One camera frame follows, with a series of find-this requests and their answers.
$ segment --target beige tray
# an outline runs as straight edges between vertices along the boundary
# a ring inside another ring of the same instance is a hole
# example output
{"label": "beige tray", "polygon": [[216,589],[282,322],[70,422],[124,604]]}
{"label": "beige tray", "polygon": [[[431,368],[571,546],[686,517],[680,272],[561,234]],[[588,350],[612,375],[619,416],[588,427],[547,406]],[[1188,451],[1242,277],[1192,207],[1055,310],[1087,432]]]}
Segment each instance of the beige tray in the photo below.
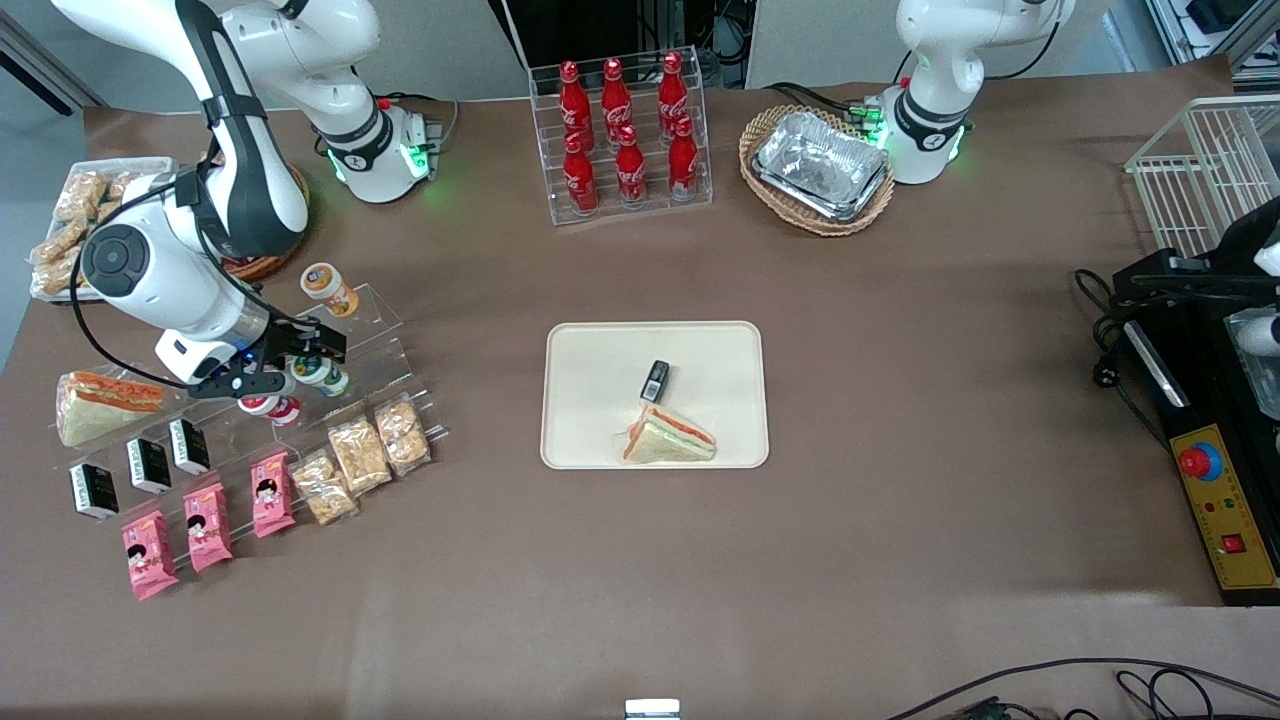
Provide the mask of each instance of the beige tray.
{"label": "beige tray", "polygon": [[[707,462],[622,462],[654,360],[662,405],[716,438]],[[568,323],[547,337],[543,462],[557,470],[759,468],[769,456],[760,331],[746,322]]]}

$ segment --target red button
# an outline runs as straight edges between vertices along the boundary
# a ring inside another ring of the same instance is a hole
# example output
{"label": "red button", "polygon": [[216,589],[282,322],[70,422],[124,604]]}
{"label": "red button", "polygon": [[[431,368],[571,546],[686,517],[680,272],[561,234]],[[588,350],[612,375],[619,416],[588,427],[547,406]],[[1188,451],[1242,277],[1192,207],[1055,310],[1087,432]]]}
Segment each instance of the red button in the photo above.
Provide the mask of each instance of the red button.
{"label": "red button", "polygon": [[1213,470],[1208,452],[1198,447],[1188,447],[1178,456],[1178,465],[1193,478],[1203,478]]}
{"label": "red button", "polygon": [[1225,550],[1228,555],[1244,552],[1244,538],[1240,536],[1222,536],[1222,550]]}

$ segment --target white wire rack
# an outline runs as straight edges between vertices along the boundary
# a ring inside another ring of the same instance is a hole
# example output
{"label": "white wire rack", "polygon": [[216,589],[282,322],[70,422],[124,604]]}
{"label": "white wire rack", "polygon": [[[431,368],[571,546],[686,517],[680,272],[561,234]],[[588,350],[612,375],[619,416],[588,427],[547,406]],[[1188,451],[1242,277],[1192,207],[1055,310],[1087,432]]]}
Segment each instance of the white wire rack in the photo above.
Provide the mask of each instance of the white wire rack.
{"label": "white wire rack", "polygon": [[1187,104],[1125,163],[1161,247],[1192,258],[1238,218],[1280,195],[1280,95]]}

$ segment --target red emergency stop button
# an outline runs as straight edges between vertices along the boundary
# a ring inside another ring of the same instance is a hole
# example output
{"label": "red emergency stop button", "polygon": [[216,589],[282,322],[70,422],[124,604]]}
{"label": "red emergency stop button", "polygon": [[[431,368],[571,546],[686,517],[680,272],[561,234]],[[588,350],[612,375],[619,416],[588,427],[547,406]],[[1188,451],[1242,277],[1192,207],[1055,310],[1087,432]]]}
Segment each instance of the red emergency stop button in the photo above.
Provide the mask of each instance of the red emergency stop button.
{"label": "red emergency stop button", "polygon": [[1222,456],[1212,445],[1197,442],[1178,455],[1178,466],[1183,473],[1211,483],[1222,475]]}
{"label": "red emergency stop button", "polygon": [[1228,555],[1244,552],[1244,538],[1240,536],[1222,536],[1222,551]]}

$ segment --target control panel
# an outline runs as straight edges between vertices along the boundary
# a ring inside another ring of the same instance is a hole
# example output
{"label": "control panel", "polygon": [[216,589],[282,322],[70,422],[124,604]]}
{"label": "control panel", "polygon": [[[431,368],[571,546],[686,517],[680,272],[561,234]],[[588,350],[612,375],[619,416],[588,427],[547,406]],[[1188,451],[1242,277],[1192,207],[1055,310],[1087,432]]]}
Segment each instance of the control panel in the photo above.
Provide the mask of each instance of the control panel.
{"label": "control panel", "polygon": [[1217,584],[1222,589],[1280,587],[1217,425],[1175,437],[1169,445]]}

